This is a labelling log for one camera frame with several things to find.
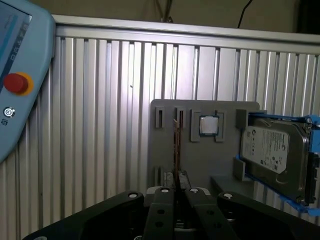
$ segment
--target gray plastic holder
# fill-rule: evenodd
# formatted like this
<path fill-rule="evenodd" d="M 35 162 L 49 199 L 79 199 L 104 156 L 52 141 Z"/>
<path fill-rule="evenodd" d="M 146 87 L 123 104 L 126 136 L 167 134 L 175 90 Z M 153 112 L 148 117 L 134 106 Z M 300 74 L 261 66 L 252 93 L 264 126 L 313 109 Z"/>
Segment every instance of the gray plastic holder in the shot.
<path fill-rule="evenodd" d="M 152 101 L 147 165 L 148 187 L 163 183 L 161 178 L 164 175 L 161 173 L 173 170 L 174 120 L 180 122 L 181 112 L 180 166 L 187 172 L 190 184 L 212 191 L 212 177 L 224 176 L 233 179 L 234 157 L 240 151 L 242 132 L 237 127 L 241 126 L 237 124 L 237 119 L 242 119 L 246 113 L 259 112 L 259 108 L 257 102 L 246 101 L 161 99 Z M 200 116 L 218 116 L 217 135 L 200 135 Z"/>

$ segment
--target sticker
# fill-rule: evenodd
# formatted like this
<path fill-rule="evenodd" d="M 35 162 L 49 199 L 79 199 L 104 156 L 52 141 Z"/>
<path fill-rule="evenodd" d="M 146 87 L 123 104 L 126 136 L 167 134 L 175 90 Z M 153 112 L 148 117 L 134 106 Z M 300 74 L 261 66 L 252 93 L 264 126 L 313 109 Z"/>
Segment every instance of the sticker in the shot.
<path fill-rule="evenodd" d="M 241 156 L 277 174 L 286 169 L 288 149 L 286 132 L 248 126 L 242 135 Z"/>

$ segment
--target aluminum panel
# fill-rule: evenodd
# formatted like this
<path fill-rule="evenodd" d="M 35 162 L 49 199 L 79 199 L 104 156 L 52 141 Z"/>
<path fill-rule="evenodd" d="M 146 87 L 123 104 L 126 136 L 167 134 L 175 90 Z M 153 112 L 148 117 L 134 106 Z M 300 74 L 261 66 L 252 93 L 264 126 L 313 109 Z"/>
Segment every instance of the aluminum panel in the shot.
<path fill-rule="evenodd" d="M 145 192 L 153 99 L 320 114 L 317 36 L 55 17 L 55 58 L 17 148 L 0 164 L 1 239 L 127 189 Z M 254 195 L 299 216 L 257 182 Z"/>

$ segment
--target bolt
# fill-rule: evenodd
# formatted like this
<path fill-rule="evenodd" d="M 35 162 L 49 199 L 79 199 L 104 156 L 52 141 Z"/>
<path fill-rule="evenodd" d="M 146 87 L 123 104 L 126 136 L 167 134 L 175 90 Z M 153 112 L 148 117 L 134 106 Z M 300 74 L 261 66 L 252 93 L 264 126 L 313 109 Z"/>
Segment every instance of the bolt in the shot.
<path fill-rule="evenodd" d="M 138 195 L 137 194 L 135 194 L 135 193 L 130 193 L 129 194 L 129 198 L 131 198 L 131 199 L 134 199 L 134 198 L 136 198 Z"/>
<path fill-rule="evenodd" d="M 233 198 L 232 194 L 230 194 L 230 193 L 225 193 L 225 194 L 223 194 L 223 196 L 225 198 L 227 198 L 227 199 L 232 199 Z"/>
<path fill-rule="evenodd" d="M 191 189 L 190 189 L 190 192 L 192 192 L 192 193 L 196 194 L 197 192 L 199 192 L 199 190 L 198 190 L 198 189 L 196 189 L 196 188 L 191 188 Z"/>

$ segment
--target red button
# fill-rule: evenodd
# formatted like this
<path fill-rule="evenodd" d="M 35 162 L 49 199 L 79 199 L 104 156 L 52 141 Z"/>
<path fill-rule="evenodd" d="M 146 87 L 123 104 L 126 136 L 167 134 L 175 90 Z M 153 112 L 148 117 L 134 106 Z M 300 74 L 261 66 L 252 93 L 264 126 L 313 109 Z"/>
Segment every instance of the red button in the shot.
<path fill-rule="evenodd" d="M 3 85 L 11 93 L 23 94 L 28 89 L 28 80 L 19 74 L 10 73 L 4 77 Z"/>

